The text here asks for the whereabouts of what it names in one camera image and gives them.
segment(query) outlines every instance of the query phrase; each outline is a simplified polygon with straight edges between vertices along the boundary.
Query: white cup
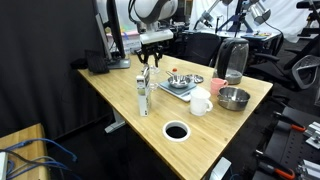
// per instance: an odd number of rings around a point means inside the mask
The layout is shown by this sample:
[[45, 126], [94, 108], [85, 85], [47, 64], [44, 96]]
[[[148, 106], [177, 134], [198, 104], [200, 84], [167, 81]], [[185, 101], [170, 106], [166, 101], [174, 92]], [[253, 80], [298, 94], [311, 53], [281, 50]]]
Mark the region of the white cup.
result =
[[206, 112], [212, 110], [212, 103], [209, 100], [211, 94], [209, 91], [196, 87], [190, 92], [190, 112], [196, 116], [203, 116]]

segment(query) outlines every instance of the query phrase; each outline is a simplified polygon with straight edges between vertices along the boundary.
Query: floor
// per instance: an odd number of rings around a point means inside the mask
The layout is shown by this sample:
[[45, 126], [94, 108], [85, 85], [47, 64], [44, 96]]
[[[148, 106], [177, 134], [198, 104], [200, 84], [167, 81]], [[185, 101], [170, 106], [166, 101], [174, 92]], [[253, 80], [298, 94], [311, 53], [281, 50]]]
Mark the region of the floor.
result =
[[[305, 41], [296, 44], [285, 42], [283, 49], [299, 49], [305, 43]], [[288, 60], [292, 54], [281, 50], [278, 57]], [[275, 85], [274, 93], [286, 94], [291, 98], [290, 104], [293, 107], [319, 116], [320, 107], [313, 105], [317, 88], [315, 86], [297, 93]], [[255, 164], [252, 152], [262, 136], [262, 129], [270, 123], [271, 113], [275, 110], [280, 111], [281, 107], [272, 102], [262, 104], [237, 133], [222, 154], [232, 162], [231, 169], [224, 179], [230, 179], [232, 175], [233, 179], [247, 179], [246, 173], [250, 174]], [[105, 118], [57, 140], [78, 156], [78, 162], [72, 162], [69, 154], [54, 146], [48, 146], [49, 155], [67, 165], [82, 179], [178, 179], [129, 126], [106, 134], [104, 128], [109, 123], [110, 118]], [[51, 174], [52, 179], [61, 179], [58, 172], [53, 170]], [[65, 179], [77, 179], [72, 174], [66, 173]]]

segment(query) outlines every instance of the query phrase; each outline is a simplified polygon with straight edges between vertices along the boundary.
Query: wooden table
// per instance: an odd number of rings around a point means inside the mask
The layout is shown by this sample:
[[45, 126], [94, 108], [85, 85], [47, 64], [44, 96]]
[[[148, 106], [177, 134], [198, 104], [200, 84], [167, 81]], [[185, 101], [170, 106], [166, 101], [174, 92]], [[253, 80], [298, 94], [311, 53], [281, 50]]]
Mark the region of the wooden table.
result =
[[[88, 70], [79, 72], [182, 179], [201, 179], [207, 173], [272, 87], [271, 83], [243, 77], [237, 87], [251, 95], [244, 111], [224, 109], [217, 104], [217, 97], [211, 97], [214, 108], [201, 117], [189, 112], [189, 103], [159, 89], [152, 92], [150, 115], [141, 117], [135, 78], [143, 65], [136, 56], [130, 59], [129, 69], [111, 70], [108, 74], [99, 75]], [[160, 60], [159, 67], [160, 81], [168, 79], [165, 71], [176, 67], [180, 74], [203, 76], [204, 82], [199, 86], [207, 90], [210, 88], [213, 68], [168, 56]], [[170, 120], [180, 120], [190, 127], [191, 135], [186, 141], [172, 142], [163, 136], [162, 127]]]
[[[10, 135], [0, 138], [0, 148], [4, 149], [21, 141], [33, 138], [43, 138], [44, 131], [41, 124], [36, 124], [21, 131], [17, 131]], [[18, 153], [22, 157], [28, 160], [35, 159], [37, 157], [45, 156], [47, 154], [45, 143], [42, 141], [35, 141], [31, 144], [15, 149], [14, 152]], [[19, 167], [24, 164], [23, 161], [17, 159], [13, 155], [8, 156], [9, 160], [12, 160], [15, 163], [15, 167]], [[14, 178], [15, 180], [25, 180], [25, 179], [40, 179], [46, 180], [49, 179], [48, 170], [44, 166], [39, 166], [34, 168], [26, 173], [21, 174], [20, 176]]]

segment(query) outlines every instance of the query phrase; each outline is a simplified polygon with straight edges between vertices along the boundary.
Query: table leg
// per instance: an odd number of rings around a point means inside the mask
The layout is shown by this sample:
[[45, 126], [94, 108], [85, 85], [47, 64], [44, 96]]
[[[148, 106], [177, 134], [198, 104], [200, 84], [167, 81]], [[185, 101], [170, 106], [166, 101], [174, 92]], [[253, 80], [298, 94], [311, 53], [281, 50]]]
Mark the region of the table leg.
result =
[[126, 122], [123, 120], [123, 118], [120, 116], [120, 114], [112, 108], [114, 119], [116, 122], [110, 124], [108, 127], [106, 127], [104, 130], [106, 133], [112, 133], [113, 131], [121, 128], [126, 124]]

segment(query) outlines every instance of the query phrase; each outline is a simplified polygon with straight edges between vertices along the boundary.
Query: kettle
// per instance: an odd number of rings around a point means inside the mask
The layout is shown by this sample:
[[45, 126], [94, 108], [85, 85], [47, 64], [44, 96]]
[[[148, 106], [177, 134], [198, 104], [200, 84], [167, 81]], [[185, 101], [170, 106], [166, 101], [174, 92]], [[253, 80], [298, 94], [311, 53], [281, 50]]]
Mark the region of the kettle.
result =
[[249, 53], [249, 41], [243, 38], [226, 38], [217, 55], [213, 77], [239, 84], [245, 70]]

